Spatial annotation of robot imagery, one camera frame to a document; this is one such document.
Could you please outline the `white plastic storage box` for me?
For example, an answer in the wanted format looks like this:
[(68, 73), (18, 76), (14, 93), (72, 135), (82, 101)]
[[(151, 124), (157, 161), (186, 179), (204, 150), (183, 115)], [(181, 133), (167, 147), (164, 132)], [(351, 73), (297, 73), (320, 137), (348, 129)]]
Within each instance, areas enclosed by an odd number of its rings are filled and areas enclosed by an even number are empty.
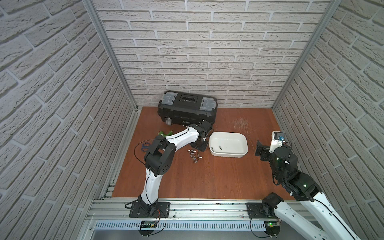
[(209, 149), (215, 157), (242, 158), (248, 153), (248, 143), (240, 133), (214, 132), (209, 137)]

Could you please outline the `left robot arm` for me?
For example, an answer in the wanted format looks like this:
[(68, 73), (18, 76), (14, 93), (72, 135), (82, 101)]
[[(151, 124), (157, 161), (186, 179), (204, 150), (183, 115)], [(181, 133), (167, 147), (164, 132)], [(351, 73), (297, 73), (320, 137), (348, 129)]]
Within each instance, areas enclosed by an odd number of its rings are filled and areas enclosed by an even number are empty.
[(163, 175), (170, 169), (176, 151), (190, 145), (198, 151), (205, 151), (206, 138), (213, 133), (213, 125), (208, 121), (191, 124), (185, 130), (169, 137), (157, 136), (147, 150), (144, 161), (146, 180), (143, 192), (138, 197), (142, 209), (149, 212), (154, 209), (159, 198), (159, 188)]

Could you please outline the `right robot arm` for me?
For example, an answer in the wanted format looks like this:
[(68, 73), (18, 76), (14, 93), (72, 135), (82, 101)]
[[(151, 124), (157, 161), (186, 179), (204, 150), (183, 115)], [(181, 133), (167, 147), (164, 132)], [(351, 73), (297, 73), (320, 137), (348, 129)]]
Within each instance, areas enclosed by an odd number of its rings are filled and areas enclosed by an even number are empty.
[(257, 141), (255, 155), (270, 164), (274, 185), (282, 186), (304, 206), (320, 227), (298, 214), (276, 193), (262, 200), (260, 214), (286, 222), (307, 240), (359, 239), (328, 201), (320, 185), (310, 175), (299, 171), (298, 158), (285, 141), (273, 139), (269, 147)]

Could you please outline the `black plastic toolbox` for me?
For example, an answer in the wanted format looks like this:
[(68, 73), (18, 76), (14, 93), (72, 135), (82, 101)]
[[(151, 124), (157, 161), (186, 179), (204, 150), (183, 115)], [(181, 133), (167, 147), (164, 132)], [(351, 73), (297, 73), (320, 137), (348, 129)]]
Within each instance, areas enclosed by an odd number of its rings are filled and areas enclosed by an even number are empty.
[(206, 95), (166, 91), (158, 104), (158, 115), (166, 125), (189, 126), (216, 121), (218, 101)]

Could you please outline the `right controller board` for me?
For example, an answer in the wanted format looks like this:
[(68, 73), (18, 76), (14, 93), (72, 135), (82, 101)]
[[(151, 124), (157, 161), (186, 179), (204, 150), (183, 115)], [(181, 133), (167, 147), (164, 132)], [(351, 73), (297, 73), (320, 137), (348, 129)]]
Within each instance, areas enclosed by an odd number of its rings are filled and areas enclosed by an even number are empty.
[(281, 230), (281, 224), (279, 222), (264, 222), (265, 224), (265, 234), (270, 238), (277, 237)]

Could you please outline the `controller board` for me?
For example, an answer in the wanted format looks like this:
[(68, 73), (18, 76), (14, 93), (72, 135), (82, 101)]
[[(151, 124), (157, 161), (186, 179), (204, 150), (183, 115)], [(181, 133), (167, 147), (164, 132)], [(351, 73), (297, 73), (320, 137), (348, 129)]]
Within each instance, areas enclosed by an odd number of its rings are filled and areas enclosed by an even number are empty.
[(139, 233), (142, 237), (150, 236), (157, 229), (158, 223), (158, 221), (141, 221)]
[(279, 222), (264, 222), (265, 224), (265, 234), (270, 238), (277, 237), (281, 230), (281, 224)]

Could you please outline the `left controller board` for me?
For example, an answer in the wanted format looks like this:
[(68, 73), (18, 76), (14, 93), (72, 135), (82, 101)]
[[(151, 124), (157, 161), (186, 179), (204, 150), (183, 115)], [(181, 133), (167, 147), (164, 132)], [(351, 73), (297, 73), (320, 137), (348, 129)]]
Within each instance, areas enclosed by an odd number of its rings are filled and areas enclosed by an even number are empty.
[(142, 237), (150, 236), (157, 229), (158, 223), (158, 221), (141, 221), (139, 233)]

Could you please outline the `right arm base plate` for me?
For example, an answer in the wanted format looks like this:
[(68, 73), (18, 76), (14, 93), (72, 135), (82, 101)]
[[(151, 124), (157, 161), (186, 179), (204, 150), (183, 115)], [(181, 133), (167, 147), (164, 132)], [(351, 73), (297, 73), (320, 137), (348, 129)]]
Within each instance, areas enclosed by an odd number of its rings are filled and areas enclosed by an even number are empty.
[(250, 219), (275, 219), (275, 209), (278, 204), (246, 203)]

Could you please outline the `blue handled scissors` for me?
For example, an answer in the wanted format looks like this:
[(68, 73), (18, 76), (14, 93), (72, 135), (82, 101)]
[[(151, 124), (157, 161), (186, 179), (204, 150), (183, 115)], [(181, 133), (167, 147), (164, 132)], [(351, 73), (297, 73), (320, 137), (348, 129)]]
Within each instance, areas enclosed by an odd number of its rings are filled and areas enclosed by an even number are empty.
[(141, 151), (142, 152), (147, 152), (150, 148), (151, 144), (146, 142), (146, 143), (143, 143), (142, 146), (141, 146)]

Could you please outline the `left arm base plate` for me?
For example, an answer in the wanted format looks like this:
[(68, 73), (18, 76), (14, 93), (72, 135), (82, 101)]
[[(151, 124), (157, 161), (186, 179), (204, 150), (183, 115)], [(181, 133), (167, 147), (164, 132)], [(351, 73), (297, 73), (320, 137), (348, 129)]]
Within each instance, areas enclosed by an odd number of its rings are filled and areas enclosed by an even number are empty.
[(157, 202), (153, 206), (143, 207), (137, 201), (133, 202), (130, 209), (130, 218), (168, 218), (170, 202)]

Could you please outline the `aluminium front rail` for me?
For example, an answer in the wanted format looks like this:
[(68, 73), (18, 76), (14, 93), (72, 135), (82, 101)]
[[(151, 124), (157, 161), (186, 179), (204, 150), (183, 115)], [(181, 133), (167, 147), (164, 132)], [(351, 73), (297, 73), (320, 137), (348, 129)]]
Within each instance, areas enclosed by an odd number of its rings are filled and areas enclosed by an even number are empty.
[[(129, 207), (133, 203), (132, 199), (95, 200), (87, 213), (87, 224), (91, 231), (138, 231), (141, 221), (158, 221), (158, 227), (154, 233), (160, 231), (264, 232), (264, 222), (287, 224), (278, 218), (250, 219), (246, 203), (261, 203), (261, 201), (163, 199), (160, 202), (171, 203), (168, 218), (130, 218)], [(315, 218), (299, 202), (286, 202), (298, 214), (315, 223)]]

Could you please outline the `right aluminium corner post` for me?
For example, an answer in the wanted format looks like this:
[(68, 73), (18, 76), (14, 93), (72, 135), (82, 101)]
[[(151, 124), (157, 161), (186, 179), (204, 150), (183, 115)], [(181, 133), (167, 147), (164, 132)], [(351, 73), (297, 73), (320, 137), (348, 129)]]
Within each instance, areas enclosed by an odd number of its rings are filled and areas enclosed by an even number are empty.
[(279, 95), (277, 96), (275, 102), (273, 103), (271, 109), (272, 111), (275, 111), (275, 109), (278, 107), (278, 104), (282, 100), (283, 96), (287, 92), (288, 88), (290, 87), (292, 81), (294, 80), (295, 76), (298, 74), (299, 70), (301, 69), (303, 63), (306, 61), (310, 53), (312, 52), (312, 49), (318, 42), (320, 36), (322, 35), (325, 28), (328, 26), (329, 22), (331, 21), (333, 15), (335, 14), (336, 10), (338, 9), (339, 5), (341, 4), (342, 0), (334, 0), (330, 1), (328, 4), (323, 16), (321, 17), (319, 23), (317, 24), (313, 34), (310, 36), (307, 44), (305, 45), (301, 55), (299, 56), (299, 59), (295, 63), (290, 75), (288, 76), (285, 84), (283, 85)]

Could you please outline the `aluminium corner post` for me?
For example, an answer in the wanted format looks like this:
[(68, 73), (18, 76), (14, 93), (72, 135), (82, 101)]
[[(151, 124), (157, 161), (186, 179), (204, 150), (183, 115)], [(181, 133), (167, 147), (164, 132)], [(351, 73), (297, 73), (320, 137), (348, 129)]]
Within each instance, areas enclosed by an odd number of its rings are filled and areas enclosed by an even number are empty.
[(322, 35), (325, 28), (328, 26), (329, 22), (331, 21), (333, 15), (335, 14), (336, 10), (338, 9), (339, 5), (341, 4), (342, 0), (334, 0), (330, 1), (328, 4), (323, 16), (321, 17), (319, 23), (317, 24), (313, 34), (310, 36), (307, 44), (305, 45), (301, 55), (299, 56), (299, 59), (295, 63), (290, 75), (288, 76), (285, 84), (283, 85), (279, 95), (277, 96), (275, 102), (273, 103), (271, 109), (272, 111), (275, 111), (275, 109), (278, 107), (278, 104), (282, 100), (283, 96), (287, 92), (288, 88), (290, 87), (292, 81), (294, 80), (295, 76), (298, 74), (299, 70), (301, 69), (303, 63), (306, 61), (310, 53), (312, 52), (312, 49), (318, 42), (320, 36)]
[(133, 109), (135, 111), (138, 110), (138, 105), (135, 101), (135, 98), (130, 90), (130, 87), (127, 83), (127, 80), (125, 78), (125, 75), (123, 73), (123, 70), (121, 68), (121, 65), (119, 63), (119, 60), (117, 58), (117, 55), (114, 51), (114, 48), (110, 42), (110, 39), (108, 38), (108, 35), (107, 35), (107, 32), (104, 28), (104, 25), (103, 25), (103, 22), (98, 14), (98, 11), (94, 5), (94, 2), (91, 1), (91, 0), (84, 0), (84, 5), (85, 5), (85, 8), (87, 9), (87, 12), (90, 16), (90, 19), (92, 20), (94, 26), (95, 26), (95, 29), (99, 35), (99, 38), (103, 44), (103, 46), (105, 47), (105, 50), (106, 50), (106, 53), (112, 63), (112, 66), (114, 67), (114, 70), (116, 71), (116, 74), (118, 76), (118, 79), (120, 80), (122, 86), (123, 86), (123, 89), (128, 97), (128, 100), (131, 104), (131, 106), (133, 107)]

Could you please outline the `left aluminium corner post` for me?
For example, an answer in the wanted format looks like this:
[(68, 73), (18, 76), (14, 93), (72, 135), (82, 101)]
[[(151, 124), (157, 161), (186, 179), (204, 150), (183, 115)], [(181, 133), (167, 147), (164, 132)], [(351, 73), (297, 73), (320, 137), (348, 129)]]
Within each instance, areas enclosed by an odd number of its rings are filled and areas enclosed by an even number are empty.
[(121, 68), (121, 65), (119, 63), (119, 60), (117, 58), (117, 55), (114, 51), (114, 48), (110, 42), (110, 39), (108, 38), (108, 35), (107, 35), (107, 32), (104, 28), (104, 25), (103, 25), (103, 22), (98, 14), (98, 11), (94, 5), (94, 2), (91, 1), (91, 0), (84, 0), (84, 5), (85, 5), (85, 8), (87, 9), (87, 12), (90, 16), (90, 19), (92, 20), (94, 26), (95, 26), (95, 29), (99, 35), (99, 38), (103, 44), (103, 46), (105, 47), (105, 50), (106, 50), (106, 53), (112, 63), (112, 66), (114, 67), (114, 70), (116, 71), (116, 74), (118, 76), (118, 79), (120, 80), (122, 86), (123, 86), (123, 89), (128, 97), (128, 100), (131, 104), (131, 106), (133, 107), (133, 109), (135, 111), (138, 110), (138, 105), (135, 101), (135, 98), (130, 90), (130, 87), (127, 83), (127, 80), (125, 78), (125, 75), (123, 73), (123, 70)]

